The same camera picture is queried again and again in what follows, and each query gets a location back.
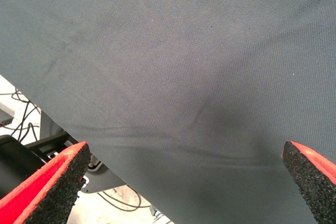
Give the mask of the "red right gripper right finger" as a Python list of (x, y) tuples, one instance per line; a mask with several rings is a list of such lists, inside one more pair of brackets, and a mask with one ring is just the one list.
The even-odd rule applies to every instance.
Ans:
[(335, 163), (294, 141), (281, 158), (317, 223), (335, 223)]

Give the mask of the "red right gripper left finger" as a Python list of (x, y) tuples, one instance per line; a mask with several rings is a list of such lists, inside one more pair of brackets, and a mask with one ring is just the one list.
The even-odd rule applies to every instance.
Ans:
[(1, 199), (1, 223), (66, 223), (89, 162), (87, 142), (63, 150)]

